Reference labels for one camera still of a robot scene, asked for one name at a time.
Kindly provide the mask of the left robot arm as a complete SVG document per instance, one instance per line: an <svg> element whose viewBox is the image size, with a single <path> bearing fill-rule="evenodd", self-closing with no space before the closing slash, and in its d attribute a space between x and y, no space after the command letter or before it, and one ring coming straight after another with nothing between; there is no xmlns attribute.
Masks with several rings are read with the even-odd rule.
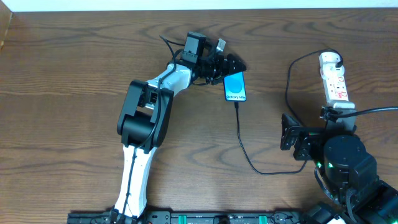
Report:
<svg viewBox="0 0 398 224"><path fill-rule="evenodd" d="M157 77L129 84L117 123L124 153L119 197L111 210L111 223L137 223L147 206L147 183L156 150L163 143L174 97L195 80L217 85L226 77L246 71L236 54L224 54L226 42L188 32L184 44L172 50L166 69Z"/></svg>

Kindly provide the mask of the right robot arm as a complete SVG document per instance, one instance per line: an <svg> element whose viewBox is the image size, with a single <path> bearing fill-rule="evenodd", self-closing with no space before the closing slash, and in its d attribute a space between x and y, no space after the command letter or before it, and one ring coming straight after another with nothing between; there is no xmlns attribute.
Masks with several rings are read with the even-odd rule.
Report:
<svg viewBox="0 0 398 224"><path fill-rule="evenodd" d="M297 161L315 163L315 178L345 223L397 223L397 190L378 176L377 161L355 135L352 119L308 128L283 114L281 125L280 148L293 148Z"/></svg>

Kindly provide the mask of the blue screen Galaxy smartphone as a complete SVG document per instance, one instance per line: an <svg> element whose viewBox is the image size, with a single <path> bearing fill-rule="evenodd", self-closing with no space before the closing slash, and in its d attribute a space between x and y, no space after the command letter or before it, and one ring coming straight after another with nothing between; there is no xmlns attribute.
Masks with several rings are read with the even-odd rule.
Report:
<svg viewBox="0 0 398 224"><path fill-rule="evenodd" d="M243 72L225 77L223 86L226 101L246 101L246 88Z"/></svg>

